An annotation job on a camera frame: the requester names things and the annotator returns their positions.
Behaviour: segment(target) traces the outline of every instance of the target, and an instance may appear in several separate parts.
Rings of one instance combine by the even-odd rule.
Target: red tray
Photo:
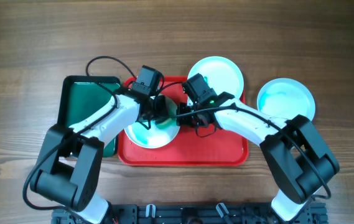
[[[186,79],[166,76],[164,85]],[[162,94],[176,104],[187,101],[181,85],[172,85]],[[240,100],[245,103],[245,92]],[[213,130],[210,126],[206,131],[210,133]],[[247,159],[249,147],[247,139],[231,131],[217,130],[210,137],[200,138],[194,128],[182,126],[170,143],[157,149],[137,146],[122,131],[118,135],[118,154],[120,160],[130,166],[238,166]]]

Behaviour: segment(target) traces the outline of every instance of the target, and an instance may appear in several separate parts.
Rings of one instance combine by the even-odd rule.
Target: black cable
[[[127,68],[127,70],[129,71],[129,73],[131,74],[132,77],[134,77],[135,79],[137,79],[137,77],[134,75],[133,71],[131,71],[131,69],[129,69],[129,67],[122,61],[120,61],[119,59],[115,58],[115,57],[111,57],[111,56],[98,56],[98,57],[95,57],[93,59],[91,59],[88,63],[87,63],[87,66],[85,67],[85,74],[87,76],[90,76],[90,73],[88,72],[88,68],[90,67],[91,63],[93,63],[94,61],[96,60],[99,60],[99,59],[111,59],[111,60],[115,60],[117,62],[119,62],[122,66],[124,66],[125,68]]]
[[[150,128],[151,128],[151,119],[152,119],[152,116],[151,115],[149,115],[149,117],[148,117],[148,119],[147,119],[147,126],[143,123],[143,122],[141,122],[141,121],[137,121],[139,124],[141,124],[142,126],[144,126],[144,128],[146,129],[146,130],[149,130]]]
[[[161,74],[161,75],[162,75],[162,77],[161,77],[161,78],[162,78],[162,85],[160,86],[160,89],[163,88],[164,82],[165,82],[165,77],[164,77],[164,75],[163,75],[163,74]]]
[[[210,134],[205,134],[205,135],[201,136],[201,135],[199,135],[198,129],[199,129],[199,126],[198,126],[198,125],[196,125],[196,126],[195,126],[196,136],[197,136],[197,137],[200,137],[200,138],[209,137],[210,135],[212,135],[212,134],[216,133],[216,131],[217,131],[217,127],[216,127],[216,126],[214,126],[214,131],[213,131],[212,133],[210,133]]]
[[[272,121],[267,120],[267,119],[263,118],[262,116],[254,113],[252,111],[239,108],[235,104],[232,104],[231,106],[219,106],[219,107],[216,107],[216,108],[206,108],[206,109],[197,110],[197,111],[193,111],[193,112],[189,112],[189,113],[185,113],[185,114],[178,114],[178,115],[175,115],[175,116],[171,116],[170,118],[179,118],[179,117],[183,117],[183,116],[190,116],[190,115],[197,114],[197,113],[203,113],[203,112],[209,112],[209,111],[221,111],[221,110],[237,110],[237,111],[241,111],[241,112],[244,112],[244,113],[248,113],[248,114],[260,119],[261,121],[264,121],[266,124],[268,124],[269,126],[275,128],[276,130],[278,130],[300,152],[301,156],[305,159],[305,161],[311,167],[312,171],[317,176],[317,178],[319,179],[320,183],[322,184],[322,187],[325,189],[325,191],[327,193],[327,196],[324,196],[324,195],[313,195],[311,197],[313,199],[315,199],[315,198],[330,199],[332,197],[332,192],[330,191],[329,187],[327,186],[327,184],[325,183],[323,178],[320,176],[320,174],[319,174],[318,170],[316,169],[315,165],[307,157],[307,155],[304,153],[304,151],[301,149],[301,147],[289,135],[287,135],[280,127],[276,126],[276,124],[274,124]]]
[[[311,167],[312,171],[315,173],[316,177],[319,179],[320,183],[322,184],[322,187],[326,190],[326,193],[327,193],[327,196],[324,196],[324,195],[313,195],[313,196],[311,196],[313,199],[314,198],[330,199],[332,197],[332,192],[330,191],[330,189],[327,186],[326,182],[320,176],[320,174],[319,174],[318,170],[316,169],[315,165],[311,162],[311,160],[307,157],[307,155],[304,153],[304,151],[301,149],[301,147],[295,142],[295,140],[293,140],[288,134],[286,134],[280,127],[278,127],[272,121],[267,120],[267,119],[263,118],[262,116],[254,113],[252,111],[239,108],[236,105],[235,105],[234,109],[237,110],[237,111],[242,111],[244,113],[248,113],[248,114],[260,119],[261,121],[264,121],[266,124],[268,124],[269,126],[273,127],[274,129],[278,130],[300,152],[301,156],[305,159],[305,161]]]
[[[88,68],[90,66],[90,64],[92,62],[94,62],[95,60],[98,60],[98,59],[101,59],[101,58],[108,58],[108,59],[113,59],[117,62],[119,62],[121,65],[123,65],[124,67],[127,68],[127,70],[130,72],[130,74],[136,79],[136,76],[133,74],[133,72],[131,71],[131,69],[129,69],[129,67],[123,63],[122,61],[120,61],[119,59],[117,58],[114,58],[114,57],[110,57],[110,56],[99,56],[99,57],[96,57],[92,60],[90,60],[88,63],[87,63],[87,66],[86,66],[86,69],[85,69],[85,72],[86,72],[86,75],[89,77],[90,74],[88,72]],[[116,95],[110,90],[108,89],[107,87],[105,87],[104,85],[98,83],[98,82],[94,82],[96,83],[98,86],[100,86],[102,89],[106,90],[108,93],[110,93],[112,95],[112,97],[114,98],[114,105],[112,106],[112,108],[106,112],[104,115],[102,115],[100,118],[96,119],[94,122],[92,122],[91,124],[87,125],[85,128],[83,128],[82,130],[80,130],[79,132],[71,135],[69,138],[67,138],[66,140],[62,141],[60,144],[56,145],[53,149],[51,149],[48,153],[46,153],[46,155],[44,155],[41,160],[37,161],[36,165],[33,167],[33,169],[30,171],[29,175],[27,176],[26,178],[26,181],[24,183],[24,186],[23,186],[23,190],[22,190],[22,198],[23,198],[23,201],[25,201],[26,205],[28,205],[30,208],[33,208],[35,210],[54,210],[54,209],[65,209],[65,210],[68,210],[67,207],[65,206],[62,206],[62,205],[57,205],[57,206],[51,206],[51,207],[40,207],[40,206],[36,206],[34,205],[33,203],[31,203],[29,201],[29,199],[27,198],[27,188],[29,187],[29,184],[30,184],[30,181],[32,180],[33,178],[33,175],[38,171],[38,169],[40,168],[40,166],[58,149],[66,146],[67,144],[69,144],[72,140],[75,140],[77,137],[79,137],[82,133],[84,133],[85,131],[91,129],[94,125],[96,125],[98,122],[100,122],[102,119],[104,119],[105,117],[109,116],[117,107],[118,105],[118,100],[117,100],[117,97]]]
[[[116,95],[114,95],[114,93],[112,92],[112,96],[114,97],[114,105],[112,106],[112,108],[106,112],[104,115],[102,115],[100,118],[98,118],[97,120],[95,120],[94,122],[92,122],[91,124],[89,124],[87,127],[83,128],[81,131],[73,134],[72,136],[70,136],[68,139],[64,140],[63,142],[61,142],[60,144],[56,145],[53,149],[51,149],[48,153],[46,153],[45,156],[43,156],[43,158],[40,161],[37,161],[36,165],[33,167],[33,169],[31,170],[30,174],[27,176],[25,184],[23,186],[23,191],[22,191],[22,197],[23,197],[23,201],[25,201],[25,203],[33,209],[36,210],[53,210],[53,209],[66,209],[65,206],[52,206],[52,207],[39,207],[36,205],[33,205],[29,199],[27,198],[27,188],[29,186],[30,181],[33,178],[33,175],[37,172],[37,170],[40,168],[40,166],[58,149],[66,146],[67,144],[69,144],[72,140],[76,139],[77,137],[79,137],[79,135],[81,135],[82,133],[84,133],[85,131],[91,129],[94,125],[96,125],[98,122],[100,122],[103,118],[107,117],[109,114],[111,114],[115,109],[116,109],[116,105],[117,105],[117,97]]]
[[[156,100],[157,100],[157,97],[160,95],[160,93],[163,91],[163,90],[165,90],[166,88],[168,88],[168,87],[170,87],[170,86],[172,86],[172,85],[176,85],[176,84],[181,84],[181,83],[183,83],[183,82],[172,82],[172,83],[169,83],[169,84],[167,84],[166,86],[164,86],[164,87],[161,87],[160,89],[158,89],[157,91],[156,91],[156,94],[154,95],[154,98],[153,98],[153,112],[154,112],[154,114],[155,115],[158,115],[157,114],[157,108],[156,108]]]

